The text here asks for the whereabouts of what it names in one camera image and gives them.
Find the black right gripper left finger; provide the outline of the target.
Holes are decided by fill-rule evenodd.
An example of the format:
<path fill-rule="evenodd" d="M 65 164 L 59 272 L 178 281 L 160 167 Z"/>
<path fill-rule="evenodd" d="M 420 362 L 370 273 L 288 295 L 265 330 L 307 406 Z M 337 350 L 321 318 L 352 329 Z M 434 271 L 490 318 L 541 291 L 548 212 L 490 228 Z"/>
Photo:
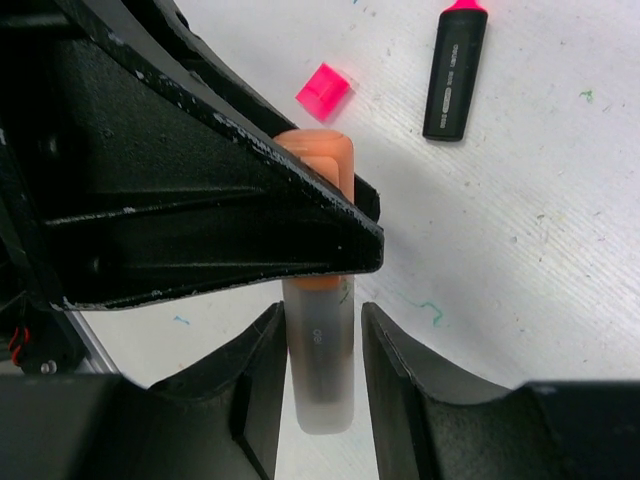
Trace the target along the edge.
<path fill-rule="evenodd" d="M 287 364 L 284 306 L 151 387 L 160 402 L 150 479 L 272 479 Z"/>

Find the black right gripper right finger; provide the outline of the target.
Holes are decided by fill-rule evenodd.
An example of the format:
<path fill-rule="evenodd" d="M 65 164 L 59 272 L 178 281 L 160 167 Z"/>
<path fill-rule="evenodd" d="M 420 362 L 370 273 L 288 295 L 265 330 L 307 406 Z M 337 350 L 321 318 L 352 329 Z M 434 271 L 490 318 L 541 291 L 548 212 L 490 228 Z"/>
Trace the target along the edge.
<path fill-rule="evenodd" d="M 454 365 L 375 303 L 361 326 L 380 478 L 544 478 L 543 419 L 525 391 Z"/>

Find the pink highlighter cap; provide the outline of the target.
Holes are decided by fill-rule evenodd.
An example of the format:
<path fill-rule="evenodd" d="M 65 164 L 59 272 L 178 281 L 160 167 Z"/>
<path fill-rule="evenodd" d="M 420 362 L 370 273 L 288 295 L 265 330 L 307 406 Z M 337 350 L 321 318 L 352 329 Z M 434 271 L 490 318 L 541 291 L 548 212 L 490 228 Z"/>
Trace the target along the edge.
<path fill-rule="evenodd" d="M 330 122 L 349 102 L 358 83 L 342 70 L 323 62 L 295 95 L 295 100 L 315 120 Z"/>

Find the black pink highlighter pen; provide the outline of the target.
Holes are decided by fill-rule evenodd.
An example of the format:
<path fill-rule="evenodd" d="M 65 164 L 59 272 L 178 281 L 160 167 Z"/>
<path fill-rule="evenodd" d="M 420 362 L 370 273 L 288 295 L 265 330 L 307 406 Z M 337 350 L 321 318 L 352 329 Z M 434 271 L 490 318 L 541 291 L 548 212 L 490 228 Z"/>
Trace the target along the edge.
<path fill-rule="evenodd" d="M 488 12 L 476 1 L 456 1 L 439 16 L 422 135 L 463 139 L 480 64 Z"/>

